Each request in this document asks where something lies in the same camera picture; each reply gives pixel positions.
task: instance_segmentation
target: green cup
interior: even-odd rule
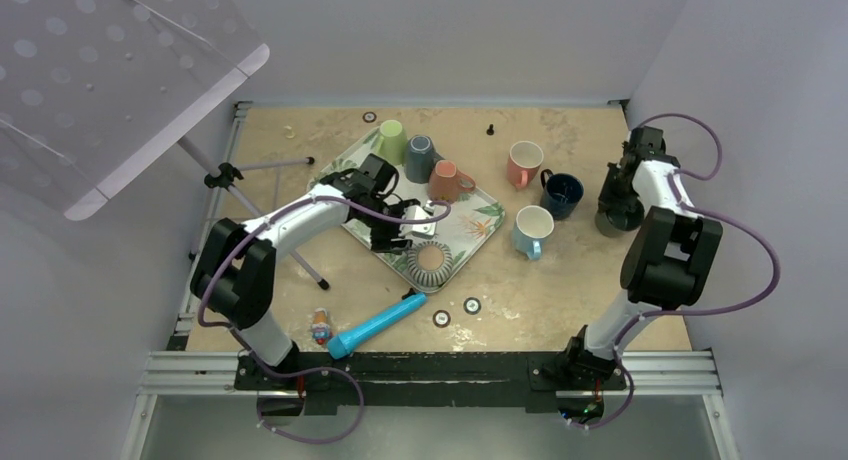
[[[406,132],[397,120],[386,120],[380,125],[374,151],[392,165],[403,165],[406,156]]]

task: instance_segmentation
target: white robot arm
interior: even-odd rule
[[[243,251],[240,267],[227,266],[225,274],[212,287],[209,308],[224,315],[241,339],[269,366],[280,372],[296,370],[297,345],[269,309],[276,262],[312,237],[350,220],[359,220],[371,229],[371,250],[375,252],[399,253],[412,245],[410,236],[432,237],[436,229],[434,223],[399,225],[363,214],[350,206],[360,205],[397,219],[421,221],[431,218],[418,200],[401,200],[391,205],[385,202],[388,195],[384,192],[392,180],[397,181],[397,175],[395,167],[369,155],[358,169],[322,178],[306,195],[277,212],[304,199],[311,199],[311,204],[293,210],[261,232]],[[192,292],[202,297],[215,271],[247,236],[247,231],[269,224],[270,217],[277,212],[243,224],[223,219],[213,225],[192,276]],[[329,284],[321,287],[327,289]]]
[[[599,198],[601,212],[647,211],[624,259],[622,290],[612,305],[571,338],[543,374],[570,384],[594,385],[617,367],[616,349],[624,348],[659,310],[676,310],[698,301],[722,236],[721,224],[680,207],[691,200],[673,173],[676,158],[665,154],[662,131],[644,127],[631,132],[618,164],[609,172]],[[634,318],[641,321],[622,332]]]

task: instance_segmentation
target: pink mug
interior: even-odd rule
[[[459,194],[473,192],[477,188],[474,179],[459,171],[449,160],[439,160],[430,174],[427,194],[431,200],[454,203]]]
[[[518,142],[509,149],[509,161],[506,164],[506,178],[515,188],[521,189],[530,184],[539,172],[545,154],[542,147],[533,142]]]

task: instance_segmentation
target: cyan plastic tool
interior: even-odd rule
[[[425,303],[427,303],[427,295],[416,293],[383,310],[362,325],[339,333],[327,342],[330,356],[338,360],[350,355],[362,342],[394,325]]]

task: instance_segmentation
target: table surface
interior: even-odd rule
[[[313,156],[314,166],[277,172],[245,172],[239,187],[263,211],[303,195],[321,168],[370,130],[366,108],[264,108],[248,111],[234,157],[235,165]],[[597,198],[607,163],[621,157],[627,136],[617,108],[374,108],[377,122],[400,120],[407,134],[428,135],[439,153],[471,175],[506,209],[506,220],[467,265],[425,306],[359,347],[358,351],[531,351],[559,350],[581,326],[598,318],[620,290],[618,275],[634,234],[611,239],[594,226]],[[489,124],[495,134],[486,135]],[[288,139],[286,135],[294,134]],[[556,224],[538,262],[515,251],[510,230],[515,214],[538,204],[538,177],[516,191],[505,179],[510,146],[529,140],[545,152],[543,168],[567,172],[585,187],[583,200],[567,220]],[[227,196],[221,216],[246,218],[248,212]],[[278,262],[271,310],[301,350],[320,351],[309,327],[317,307],[330,312],[335,332],[355,327],[397,302],[409,284],[342,228],[302,245],[298,252],[332,285],[322,291],[293,259]],[[481,300],[475,316],[463,310],[467,297]],[[451,324],[433,325],[436,310],[447,310]],[[208,318],[218,316],[207,313]],[[633,341],[635,350],[688,350],[679,317],[654,321]],[[221,328],[194,328],[188,350],[235,351],[239,345]]]

